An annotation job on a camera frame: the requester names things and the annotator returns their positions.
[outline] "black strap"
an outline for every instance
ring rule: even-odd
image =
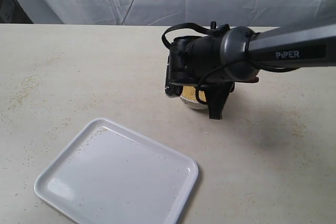
[[[198,24],[195,23],[183,23],[183,24],[179,24],[176,26],[172,26],[170,28],[168,28],[162,35],[161,39],[163,44],[165,45],[165,47],[167,49],[169,49],[172,53],[180,56],[180,57],[184,57],[185,56],[185,52],[179,50],[177,47],[175,47],[174,45],[172,45],[166,38],[166,34],[171,32],[171,31],[175,31],[175,30],[180,30],[180,29],[191,29],[194,30],[200,34],[206,34],[206,35],[212,35],[214,33],[214,30],[211,29],[207,29],[203,26],[199,26]]]

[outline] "white tray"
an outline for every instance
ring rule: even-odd
[[[80,224],[171,224],[197,175],[189,157],[96,119],[37,178],[34,190]]]

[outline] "grains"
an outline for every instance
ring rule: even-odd
[[[181,94],[181,96],[183,96],[184,98],[187,98],[189,100],[193,100],[193,101],[196,101],[196,96],[195,96],[195,88],[194,87],[191,87],[191,86],[184,86],[183,87],[183,92]],[[200,91],[199,93],[199,98],[202,100],[202,101],[206,101],[205,99],[205,94],[203,91]]]

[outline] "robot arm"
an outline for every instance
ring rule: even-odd
[[[184,36],[169,43],[165,34],[189,28],[206,36]],[[336,18],[255,33],[248,27],[228,25],[206,29],[193,23],[166,30],[162,41],[169,49],[165,92],[181,95],[194,86],[196,98],[207,104],[209,117],[221,119],[235,82],[257,82],[260,70],[288,72],[302,67],[336,66]],[[205,92],[207,102],[198,97]]]

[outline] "speckled countertop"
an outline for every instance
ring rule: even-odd
[[[182,223],[335,222],[336,68],[262,72],[211,121],[165,96],[164,27],[0,29],[0,223],[72,223],[33,184],[99,117],[197,161]]]

